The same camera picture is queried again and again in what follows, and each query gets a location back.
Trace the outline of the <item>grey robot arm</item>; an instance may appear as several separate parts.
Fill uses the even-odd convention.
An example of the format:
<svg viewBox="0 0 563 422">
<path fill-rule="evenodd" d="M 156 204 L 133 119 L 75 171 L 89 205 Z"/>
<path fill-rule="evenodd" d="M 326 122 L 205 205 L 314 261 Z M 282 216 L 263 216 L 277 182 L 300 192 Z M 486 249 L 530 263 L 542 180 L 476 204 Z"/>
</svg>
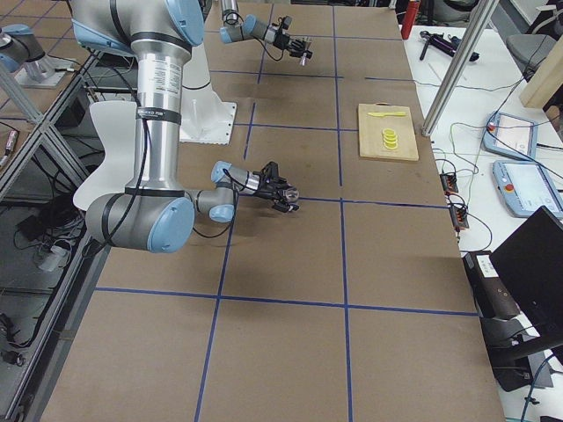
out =
<svg viewBox="0 0 563 422">
<path fill-rule="evenodd" d="M 224 44 L 256 40 L 264 49 L 267 49 L 266 44 L 269 44 L 281 51 L 279 58 L 268 54 L 272 60 L 278 62 L 284 53 L 288 52 L 290 57 L 299 59 L 301 66 L 312 58 L 311 38 L 296 37 L 288 33 L 292 23 L 291 16 L 283 16 L 274 23 L 266 23 L 252 14 L 243 18 L 239 14 L 237 1 L 220 1 L 219 4 L 223 21 L 219 33 Z"/>
<path fill-rule="evenodd" d="M 297 210 L 298 191 L 274 162 L 247 171 L 220 161 L 211 190 L 187 189 L 177 179 L 179 145 L 227 142 L 236 114 L 211 86 L 204 2 L 75 1 L 71 9 L 81 47 L 137 64 L 130 102 L 92 107 L 105 157 L 74 197 L 91 235 L 87 253 L 107 246 L 175 252 L 194 233 L 197 215 L 231 224 L 241 193 L 283 213 Z"/>
</svg>

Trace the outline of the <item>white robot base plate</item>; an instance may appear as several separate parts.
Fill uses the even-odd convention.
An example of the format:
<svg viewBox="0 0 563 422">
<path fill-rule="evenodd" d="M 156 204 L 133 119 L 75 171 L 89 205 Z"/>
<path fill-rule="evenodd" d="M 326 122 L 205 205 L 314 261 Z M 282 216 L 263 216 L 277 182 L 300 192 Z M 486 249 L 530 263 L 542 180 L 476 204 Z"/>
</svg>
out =
<svg viewBox="0 0 563 422">
<path fill-rule="evenodd" d="M 181 142 L 227 145 L 237 114 L 237 104 L 222 101 L 210 85 L 182 92 Z"/>
</svg>

